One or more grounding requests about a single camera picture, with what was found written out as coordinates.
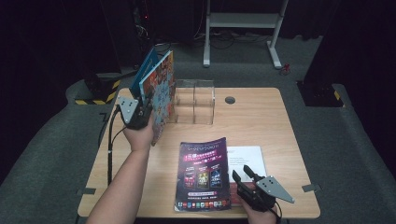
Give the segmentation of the white metal stand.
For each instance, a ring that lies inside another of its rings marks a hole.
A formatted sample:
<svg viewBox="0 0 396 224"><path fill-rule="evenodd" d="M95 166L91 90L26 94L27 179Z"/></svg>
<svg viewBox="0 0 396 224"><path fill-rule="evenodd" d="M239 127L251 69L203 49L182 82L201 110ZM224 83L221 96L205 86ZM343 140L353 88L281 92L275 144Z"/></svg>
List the white metal stand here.
<svg viewBox="0 0 396 224"><path fill-rule="evenodd" d="M210 66L210 29L211 28L255 28L272 29L272 39L266 42L275 69L283 67L276 52L276 41L282 26L289 0L282 0L277 13L228 13L212 12L211 0L206 0L205 45L203 67Z"/></svg>

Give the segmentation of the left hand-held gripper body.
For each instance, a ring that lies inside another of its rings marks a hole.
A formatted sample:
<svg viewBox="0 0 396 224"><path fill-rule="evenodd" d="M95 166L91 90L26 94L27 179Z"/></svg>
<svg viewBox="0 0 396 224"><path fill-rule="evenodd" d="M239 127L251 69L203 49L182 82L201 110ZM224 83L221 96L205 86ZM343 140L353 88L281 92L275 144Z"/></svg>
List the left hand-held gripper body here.
<svg viewBox="0 0 396 224"><path fill-rule="evenodd" d="M141 130L149 124L152 104L150 100L143 101L140 97L120 96L118 98L121 119L128 129Z"/></svg>

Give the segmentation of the white and red book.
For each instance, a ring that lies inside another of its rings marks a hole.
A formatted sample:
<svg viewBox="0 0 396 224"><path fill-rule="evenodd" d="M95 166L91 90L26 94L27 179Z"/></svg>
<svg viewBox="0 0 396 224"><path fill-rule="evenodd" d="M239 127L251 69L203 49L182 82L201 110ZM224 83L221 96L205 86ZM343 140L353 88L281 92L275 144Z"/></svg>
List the white and red book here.
<svg viewBox="0 0 396 224"><path fill-rule="evenodd" d="M233 171L236 171L241 177L243 184L252 189L254 187L253 179L245 173L244 166L247 165L255 174L267 176L262 148L260 146L227 147L227 153L231 204L232 206L240 206L241 203L237 196L237 184L233 180Z"/></svg>

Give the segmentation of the purple magazine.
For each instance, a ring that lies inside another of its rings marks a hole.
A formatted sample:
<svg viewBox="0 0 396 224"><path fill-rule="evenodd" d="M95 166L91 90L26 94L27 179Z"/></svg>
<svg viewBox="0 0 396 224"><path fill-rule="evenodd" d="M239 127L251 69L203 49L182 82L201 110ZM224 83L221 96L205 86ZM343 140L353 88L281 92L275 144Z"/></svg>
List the purple magazine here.
<svg viewBox="0 0 396 224"><path fill-rule="evenodd" d="M231 209L226 138L182 142L179 148L175 210L211 212Z"/></svg>

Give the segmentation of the light blue picture book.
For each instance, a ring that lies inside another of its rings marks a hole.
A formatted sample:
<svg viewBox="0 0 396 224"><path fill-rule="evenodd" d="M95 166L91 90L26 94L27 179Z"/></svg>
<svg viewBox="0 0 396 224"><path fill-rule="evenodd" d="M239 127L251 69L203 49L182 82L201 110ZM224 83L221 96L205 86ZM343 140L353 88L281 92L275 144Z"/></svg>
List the light blue picture book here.
<svg viewBox="0 0 396 224"><path fill-rule="evenodd" d="M174 77L174 52L172 50L168 50L148 74L142 78L139 87L143 101L145 94L153 91L151 114L153 115L154 137L151 144L155 146L173 110L176 80Z"/></svg>

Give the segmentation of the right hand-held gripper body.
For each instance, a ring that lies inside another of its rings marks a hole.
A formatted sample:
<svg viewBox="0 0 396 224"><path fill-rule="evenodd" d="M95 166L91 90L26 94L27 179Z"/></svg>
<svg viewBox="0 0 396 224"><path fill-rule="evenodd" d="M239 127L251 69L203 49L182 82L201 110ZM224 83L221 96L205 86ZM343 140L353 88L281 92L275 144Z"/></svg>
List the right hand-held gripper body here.
<svg viewBox="0 0 396 224"><path fill-rule="evenodd" d="M277 199L295 203L295 199L271 175L254 182L252 187L244 184L248 190L237 194L255 211L269 211L275 206Z"/></svg>

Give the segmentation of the dark equipment tower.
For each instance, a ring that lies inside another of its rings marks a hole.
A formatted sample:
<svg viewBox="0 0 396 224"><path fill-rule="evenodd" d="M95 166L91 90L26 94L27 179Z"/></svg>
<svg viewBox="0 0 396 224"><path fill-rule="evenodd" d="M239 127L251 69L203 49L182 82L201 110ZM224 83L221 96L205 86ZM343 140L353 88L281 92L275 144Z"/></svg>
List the dark equipment tower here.
<svg viewBox="0 0 396 224"><path fill-rule="evenodd" d="M152 46L152 22L149 0L129 0L137 32L137 40L144 60Z"/></svg>

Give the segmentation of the person's left hand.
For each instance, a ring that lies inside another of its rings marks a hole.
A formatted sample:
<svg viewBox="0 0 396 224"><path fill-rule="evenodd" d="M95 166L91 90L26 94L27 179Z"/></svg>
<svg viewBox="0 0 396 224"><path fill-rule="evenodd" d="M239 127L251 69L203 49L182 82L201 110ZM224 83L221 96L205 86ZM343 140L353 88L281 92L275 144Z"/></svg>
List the person's left hand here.
<svg viewBox="0 0 396 224"><path fill-rule="evenodd" d="M149 118L148 125L140 130L128 128L123 130L132 152L149 152L154 137L152 124L153 118Z"/></svg>

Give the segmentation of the person's right hand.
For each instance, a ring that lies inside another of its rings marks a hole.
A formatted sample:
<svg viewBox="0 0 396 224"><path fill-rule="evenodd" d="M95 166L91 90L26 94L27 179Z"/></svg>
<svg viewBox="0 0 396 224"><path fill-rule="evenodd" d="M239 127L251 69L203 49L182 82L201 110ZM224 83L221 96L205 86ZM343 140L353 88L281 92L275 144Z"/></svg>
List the person's right hand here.
<svg viewBox="0 0 396 224"><path fill-rule="evenodd" d="M241 204L247 213L249 224L276 224L276 216L273 213L255 211L245 202Z"/></svg>

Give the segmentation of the black yellow striped base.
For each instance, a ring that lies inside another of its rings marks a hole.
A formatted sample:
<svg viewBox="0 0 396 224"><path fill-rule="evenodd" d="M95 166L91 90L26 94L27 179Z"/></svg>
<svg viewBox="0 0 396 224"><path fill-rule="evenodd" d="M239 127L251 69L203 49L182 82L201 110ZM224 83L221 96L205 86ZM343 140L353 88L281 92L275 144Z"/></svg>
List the black yellow striped base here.
<svg viewBox="0 0 396 224"><path fill-rule="evenodd" d="M332 86L320 87L303 81L297 82L297 87L306 106L313 107L343 107L344 103L338 91Z"/></svg>
<svg viewBox="0 0 396 224"><path fill-rule="evenodd" d="M99 78L94 75L83 80L75 96L77 105L107 105L116 95L120 80L116 78Z"/></svg>

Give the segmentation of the clear acrylic book rack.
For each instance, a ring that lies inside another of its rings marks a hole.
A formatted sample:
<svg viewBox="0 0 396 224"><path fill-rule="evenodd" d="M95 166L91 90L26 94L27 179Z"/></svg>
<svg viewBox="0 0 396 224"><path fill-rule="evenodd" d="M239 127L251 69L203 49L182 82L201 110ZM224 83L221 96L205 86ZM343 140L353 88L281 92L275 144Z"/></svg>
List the clear acrylic book rack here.
<svg viewBox="0 0 396 224"><path fill-rule="evenodd" d="M213 80L179 79L170 122L212 125L214 108Z"/></svg>

